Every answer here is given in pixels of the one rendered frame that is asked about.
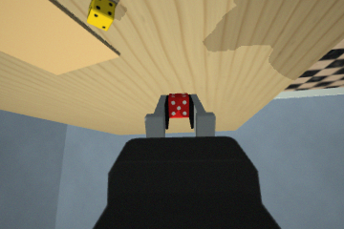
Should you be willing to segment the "tan flat mat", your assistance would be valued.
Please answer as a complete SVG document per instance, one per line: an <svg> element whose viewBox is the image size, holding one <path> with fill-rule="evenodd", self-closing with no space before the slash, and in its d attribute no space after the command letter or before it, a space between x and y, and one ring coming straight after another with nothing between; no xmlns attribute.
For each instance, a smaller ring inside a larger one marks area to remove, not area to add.
<svg viewBox="0 0 344 229"><path fill-rule="evenodd" d="M120 56L54 0L0 0L0 51L56 75Z"/></svg>

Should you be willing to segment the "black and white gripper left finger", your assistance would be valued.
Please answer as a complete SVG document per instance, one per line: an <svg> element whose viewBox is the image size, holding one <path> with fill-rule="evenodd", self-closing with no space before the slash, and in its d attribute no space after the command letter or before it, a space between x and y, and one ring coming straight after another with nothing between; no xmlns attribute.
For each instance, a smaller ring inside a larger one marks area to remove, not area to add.
<svg viewBox="0 0 344 229"><path fill-rule="evenodd" d="M165 137L169 125L168 96L161 95L155 112L145 116L146 137Z"/></svg>

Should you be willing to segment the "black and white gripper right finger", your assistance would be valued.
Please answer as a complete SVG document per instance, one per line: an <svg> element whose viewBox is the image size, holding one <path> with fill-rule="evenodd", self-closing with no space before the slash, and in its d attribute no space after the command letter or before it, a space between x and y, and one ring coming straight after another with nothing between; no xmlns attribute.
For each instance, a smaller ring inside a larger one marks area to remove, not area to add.
<svg viewBox="0 0 344 229"><path fill-rule="evenodd" d="M196 94L189 94L189 121L195 136L215 136L216 115L207 113Z"/></svg>

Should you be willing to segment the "red die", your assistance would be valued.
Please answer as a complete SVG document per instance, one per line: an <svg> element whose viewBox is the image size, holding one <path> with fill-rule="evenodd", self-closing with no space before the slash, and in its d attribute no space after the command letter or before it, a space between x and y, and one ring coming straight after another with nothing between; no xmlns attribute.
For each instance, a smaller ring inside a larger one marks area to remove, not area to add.
<svg viewBox="0 0 344 229"><path fill-rule="evenodd" d="M188 94L169 94L168 109L170 118L189 117Z"/></svg>

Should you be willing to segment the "yellow die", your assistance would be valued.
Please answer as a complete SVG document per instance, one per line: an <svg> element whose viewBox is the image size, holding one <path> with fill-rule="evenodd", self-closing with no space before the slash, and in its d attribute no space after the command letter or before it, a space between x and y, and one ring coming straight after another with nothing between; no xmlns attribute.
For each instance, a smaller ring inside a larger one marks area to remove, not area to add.
<svg viewBox="0 0 344 229"><path fill-rule="evenodd" d="M108 31L115 18L115 3L109 0L92 0L89 6L87 22Z"/></svg>

